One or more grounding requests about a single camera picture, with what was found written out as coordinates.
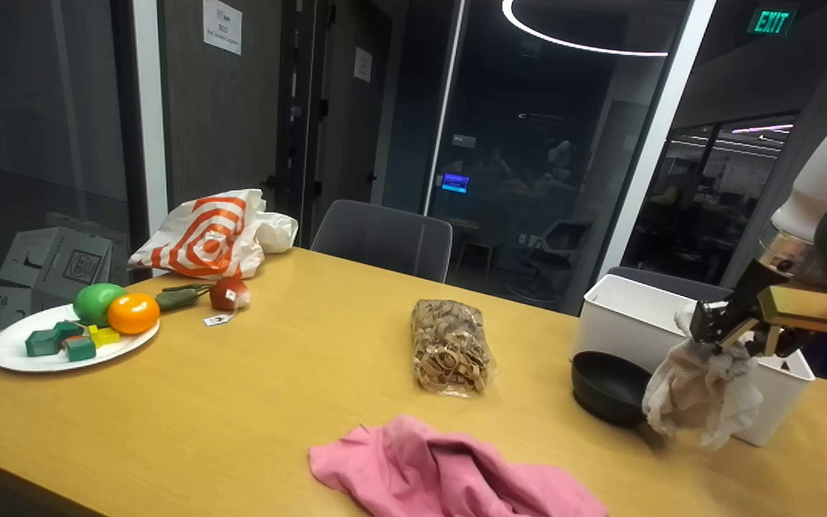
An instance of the black bowl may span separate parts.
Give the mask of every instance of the black bowl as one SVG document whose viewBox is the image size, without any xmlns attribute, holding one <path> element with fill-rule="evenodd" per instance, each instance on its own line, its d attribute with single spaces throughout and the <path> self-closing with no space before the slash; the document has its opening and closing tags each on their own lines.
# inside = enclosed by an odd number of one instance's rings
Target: black bowl
<svg viewBox="0 0 827 517">
<path fill-rule="evenodd" d="M 640 426 L 649 371 L 620 357 L 582 351 L 575 357 L 575 399 L 611 426 Z"/>
</svg>

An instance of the exit sign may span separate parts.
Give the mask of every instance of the exit sign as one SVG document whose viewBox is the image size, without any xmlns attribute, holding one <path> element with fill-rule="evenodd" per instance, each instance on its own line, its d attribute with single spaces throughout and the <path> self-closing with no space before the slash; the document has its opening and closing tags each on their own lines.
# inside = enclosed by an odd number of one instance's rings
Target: exit sign
<svg viewBox="0 0 827 517">
<path fill-rule="evenodd" d="M 791 30 L 792 12 L 785 10 L 758 10 L 749 35 L 782 38 Z"/>
</svg>

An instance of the white plate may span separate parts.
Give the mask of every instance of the white plate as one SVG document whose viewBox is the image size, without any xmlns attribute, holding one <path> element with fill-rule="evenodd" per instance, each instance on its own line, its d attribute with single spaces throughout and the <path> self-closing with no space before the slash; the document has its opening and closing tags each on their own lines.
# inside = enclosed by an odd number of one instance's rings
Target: white plate
<svg viewBox="0 0 827 517">
<path fill-rule="evenodd" d="M 80 367 L 91 367 L 91 366 L 112 361 L 117 357 L 133 354 L 136 349 L 147 346 L 162 327 L 162 323 L 156 323 L 142 336 L 127 336 L 122 341 L 100 346 L 97 357 L 91 357 L 86 361 L 70 361 L 67 351 L 61 351 L 56 357 L 28 357 L 23 341 L 35 331 L 48 331 L 57 323 L 79 323 L 71 304 L 61 304 L 61 308 L 53 308 L 53 311 L 31 314 L 31 317 L 8 326 L 5 331 L 0 331 L 0 367 L 23 371 L 23 373 L 80 371 Z"/>
</svg>

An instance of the red tomato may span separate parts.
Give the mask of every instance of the red tomato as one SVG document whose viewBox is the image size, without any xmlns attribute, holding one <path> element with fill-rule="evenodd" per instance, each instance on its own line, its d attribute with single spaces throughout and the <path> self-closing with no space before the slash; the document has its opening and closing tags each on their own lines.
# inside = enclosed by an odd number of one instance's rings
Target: red tomato
<svg viewBox="0 0 827 517">
<path fill-rule="evenodd" d="M 162 320 L 162 308 L 149 294 L 123 294 L 106 308 L 106 326 L 117 333 L 145 333 Z"/>
</svg>

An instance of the pink towel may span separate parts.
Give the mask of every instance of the pink towel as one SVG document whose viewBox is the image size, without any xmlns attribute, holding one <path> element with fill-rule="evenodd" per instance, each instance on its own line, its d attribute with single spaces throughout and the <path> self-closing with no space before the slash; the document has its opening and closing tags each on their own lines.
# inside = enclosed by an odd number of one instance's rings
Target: pink towel
<svg viewBox="0 0 827 517">
<path fill-rule="evenodd" d="M 348 492 L 376 517 L 607 515 L 562 472 L 505 465 L 489 446 L 439 436 L 410 416 L 376 430 L 357 429 L 334 446 L 313 449 L 310 475 L 336 492 Z"/>
</svg>

